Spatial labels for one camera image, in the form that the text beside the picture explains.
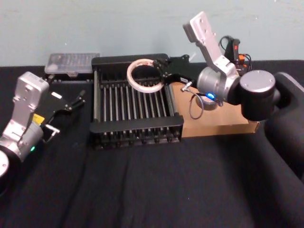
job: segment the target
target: cardboard box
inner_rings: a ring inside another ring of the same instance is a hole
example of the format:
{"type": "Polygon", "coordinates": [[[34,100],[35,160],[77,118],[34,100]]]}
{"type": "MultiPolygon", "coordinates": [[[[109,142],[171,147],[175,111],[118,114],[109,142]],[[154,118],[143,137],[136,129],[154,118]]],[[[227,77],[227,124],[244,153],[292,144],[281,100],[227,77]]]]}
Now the cardboard box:
{"type": "MultiPolygon", "coordinates": [[[[217,107],[213,111],[204,110],[203,116],[198,120],[193,120],[189,114],[191,93],[182,92],[181,83],[172,84],[175,97],[176,108],[184,117],[184,127],[182,137],[196,137],[223,134],[255,133],[259,122],[252,122],[245,119],[241,113],[241,106],[224,103],[223,107],[217,107]]],[[[201,108],[196,104],[195,98],[192,104],[192,115],[199,116],[201,108]]]]}

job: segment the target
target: clear plastic container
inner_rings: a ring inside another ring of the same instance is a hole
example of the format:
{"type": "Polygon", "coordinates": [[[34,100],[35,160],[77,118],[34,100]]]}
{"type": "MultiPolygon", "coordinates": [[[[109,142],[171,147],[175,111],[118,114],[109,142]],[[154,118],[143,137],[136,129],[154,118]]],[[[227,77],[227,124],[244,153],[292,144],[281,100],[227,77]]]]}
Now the clear plastic container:
{"type": "Polygon", "coordinates": [[[80,73],[92,73],[91,61],[99,53],[54,53],[45,67],[47,74],[68,74],[76,77],[80,73]]]}

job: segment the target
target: black wire rack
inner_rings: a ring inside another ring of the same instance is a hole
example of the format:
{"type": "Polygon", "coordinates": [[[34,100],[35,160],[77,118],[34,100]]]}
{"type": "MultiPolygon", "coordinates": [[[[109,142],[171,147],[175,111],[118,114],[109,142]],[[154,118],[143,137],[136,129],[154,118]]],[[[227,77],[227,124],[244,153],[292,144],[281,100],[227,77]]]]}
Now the black wire rack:
{"type": "MultiPolygon", "coordinates": [[[[144,94],[126,80],[128,66],[141,58],[166,59],[165,54],[97,57],[94,72],[94,111],[90,139],[96,149],[130,145],[172,143],[181,140],[183,117],[177,112],[172,88],[144,94]]],[[[159,83],[159,72],[150,66],[133,71],[141,85],[159,83]]]]}

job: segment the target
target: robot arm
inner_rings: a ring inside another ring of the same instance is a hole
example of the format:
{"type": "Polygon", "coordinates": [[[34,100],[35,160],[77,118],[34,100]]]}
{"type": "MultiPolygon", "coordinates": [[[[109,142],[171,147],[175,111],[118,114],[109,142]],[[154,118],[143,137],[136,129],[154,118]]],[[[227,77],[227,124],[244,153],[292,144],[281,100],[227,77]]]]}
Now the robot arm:
{"type": "Polygon", "coordinates": [[[36,144],[44,140],[45,131],[52,131],[47,142],[60,133],[50,125],[54,117],[59,113],[70,114],[85,102],[84,91],[70,104],[61,95],[48,90],[49,83],[31,72],[17,80],[12,118],[0,137],[0,194],[7,189],[36,144]]]}
{"type": "Polygon", "coordinates": [[[294,167],[292,169],[300,170],[298,173],[302,175],[304,89],[284,73],[274,76],[263,70],[254,70],[240,77],[235,65],[222,55],[204,12],[183,27],[189,41],[200,48],[208,67],[194,72],[187,55],[155,60],[153,66],[159,70],[162,83],[181,82],[185,84],[183,92],[194,87],[219,104],[241,104],[242,115],[248,120],[269,119],[265,128],[267,138],[294,167]],[[275,105],[280,108],[277,113],[274,113],[275,105]]]}

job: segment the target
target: black table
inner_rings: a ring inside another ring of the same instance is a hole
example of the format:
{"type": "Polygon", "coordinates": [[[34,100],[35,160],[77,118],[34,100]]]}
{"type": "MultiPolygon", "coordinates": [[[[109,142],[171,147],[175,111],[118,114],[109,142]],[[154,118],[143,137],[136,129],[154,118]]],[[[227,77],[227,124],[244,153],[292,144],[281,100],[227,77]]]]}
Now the black table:
{"type": "MultiPolygon", "coordinates": [[[[304,85],[304,61],[253,67],[287,72],[304,85]]],[[[0,130],[25,71],[44,74],[39,66],[0,68],[0,130]]],[[[51,89],[67,100],[86,89],[86,106],[59,121],[60,137],[23,163],[0,199],[0,227],[304,226],[304,184],[266,140],[263,124],[256,134],[94,151],[86,146],[92,84],[51,89]]]]}

